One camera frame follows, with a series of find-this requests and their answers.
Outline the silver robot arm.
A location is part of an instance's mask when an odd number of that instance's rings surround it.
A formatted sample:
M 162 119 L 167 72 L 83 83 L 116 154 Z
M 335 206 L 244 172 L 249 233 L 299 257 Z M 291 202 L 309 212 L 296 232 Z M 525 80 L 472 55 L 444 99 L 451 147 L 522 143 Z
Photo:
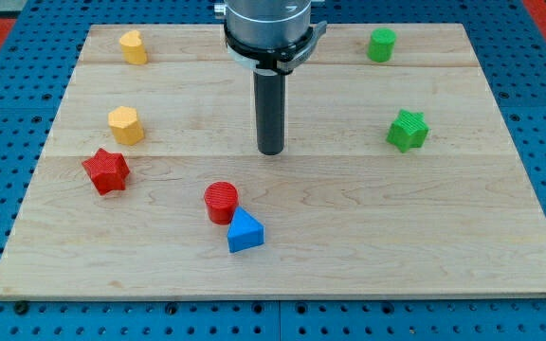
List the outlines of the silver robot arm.
M 286 77 L 308 61 L 327 23 L 311 23 L 311 0 L 224 0 L 214 5 L 227 52 L 253 73 L 260 153 L 284 148 Z

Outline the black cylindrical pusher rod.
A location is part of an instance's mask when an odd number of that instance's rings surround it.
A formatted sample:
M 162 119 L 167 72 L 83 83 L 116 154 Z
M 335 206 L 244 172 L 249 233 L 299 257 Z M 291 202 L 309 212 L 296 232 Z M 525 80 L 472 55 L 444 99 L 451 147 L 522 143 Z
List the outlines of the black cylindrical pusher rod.
M 255 73 L 253 85 L 258 150 L 279 154 L 284 147 L 285 76 Z

